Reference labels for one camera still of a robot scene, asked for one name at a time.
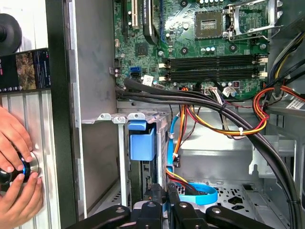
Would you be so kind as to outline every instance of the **blue drive bay latch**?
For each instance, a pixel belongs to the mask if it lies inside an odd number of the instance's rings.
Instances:
[[[130,121],[130,159],[152,161],[156,155],[156,127],[146,121]]]

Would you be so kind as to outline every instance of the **motherboard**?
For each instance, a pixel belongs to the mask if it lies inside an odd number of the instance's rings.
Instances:
[[[116,84],[133,78],[243,100],[260,91],[268,61],[268,0],[114,0]]]

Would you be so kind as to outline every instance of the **black knob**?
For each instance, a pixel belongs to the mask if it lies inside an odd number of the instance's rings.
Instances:
[[[30,177],[32,172],[38,172],[39,171],[38,160],[33,153],[31,153],[31,155],[33,157],[33,160],[30,163],[28,163],[24,160],[21,153],[18,152],[18,156],[23,163],[23,170],[22,171],[14,170],[11,173],[7,173],[7,172],[3,171],[2,169],[0,169],[0,185],[9,184],[21,173],[24,174],[23,182],[25,183],[29,180],[29,177]]]
[[[17,51],[22,41],[19,23],[9,14],[0,13],[0,55]]]

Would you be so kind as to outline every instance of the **white label sticker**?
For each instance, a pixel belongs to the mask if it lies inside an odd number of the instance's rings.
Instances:
[[[142,84],[147,85],[147,86],[152,86],[153,84],[153,76],[150,75],[144,75],[144,79]]]
[[[305,105],[305,102],[296,98],[286,108],[299,110],[304,105]]]
[[[236,90],[233,87],[226,87],[223,90],[223,94],[226,97],[229,97],[231,93],[236,93]]]

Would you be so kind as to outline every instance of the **cpu socket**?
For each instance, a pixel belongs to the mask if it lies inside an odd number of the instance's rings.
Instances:
[[[196,39],[209,39],[222,36],[222,12],[196,12],[195,36]]]

